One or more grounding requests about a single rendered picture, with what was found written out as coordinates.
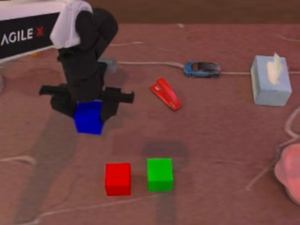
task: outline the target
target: red utility knife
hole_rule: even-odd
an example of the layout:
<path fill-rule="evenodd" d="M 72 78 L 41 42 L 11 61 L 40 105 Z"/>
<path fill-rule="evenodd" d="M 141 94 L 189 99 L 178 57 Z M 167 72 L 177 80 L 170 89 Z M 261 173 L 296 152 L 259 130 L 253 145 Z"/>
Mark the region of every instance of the red utility knife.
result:
<path fill-rule="evenodd" d="M 164 78 L 158 78 L 155 84 L 150 86 L 150 90 L 173 111 L 181 108 L 177 96 Z"/>

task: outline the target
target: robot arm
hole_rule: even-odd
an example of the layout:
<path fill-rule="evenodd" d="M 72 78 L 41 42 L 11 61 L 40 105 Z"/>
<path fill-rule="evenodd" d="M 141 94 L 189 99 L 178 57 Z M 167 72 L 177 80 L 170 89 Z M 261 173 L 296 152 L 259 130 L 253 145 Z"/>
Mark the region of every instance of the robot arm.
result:
<path fill-rule="evenodd" d="M 82 0 L 0 1 L 0 63 L 79 45 L 75 22 L 82 11 L 92 13 Z"/>

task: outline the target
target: blue toy car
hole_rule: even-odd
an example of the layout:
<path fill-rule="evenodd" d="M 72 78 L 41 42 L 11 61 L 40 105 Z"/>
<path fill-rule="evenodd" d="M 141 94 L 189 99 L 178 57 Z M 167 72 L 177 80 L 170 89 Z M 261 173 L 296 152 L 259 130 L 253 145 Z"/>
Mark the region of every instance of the blue toy car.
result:
<path fill-rule="evenodd" d="M 213 62 L 187 62 L 183 68 L 186 77 L 209 77 L 220 76 L 221 67 Z"/>

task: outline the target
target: red object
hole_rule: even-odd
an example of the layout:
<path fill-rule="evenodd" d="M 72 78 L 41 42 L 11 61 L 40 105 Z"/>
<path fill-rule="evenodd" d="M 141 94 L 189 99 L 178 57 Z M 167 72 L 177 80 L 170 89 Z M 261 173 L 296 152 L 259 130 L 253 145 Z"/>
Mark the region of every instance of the red object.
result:
<path fill-rule="evenodd" d="M 173 111 L 181 108 L 177 96 L 164 78 L 158 78 L 150 90 Z"/>
<path fill-rule="evenodd" d="M 108 196 L 131 195 L 130 163 L 105 165 L 105 190 Z"/>

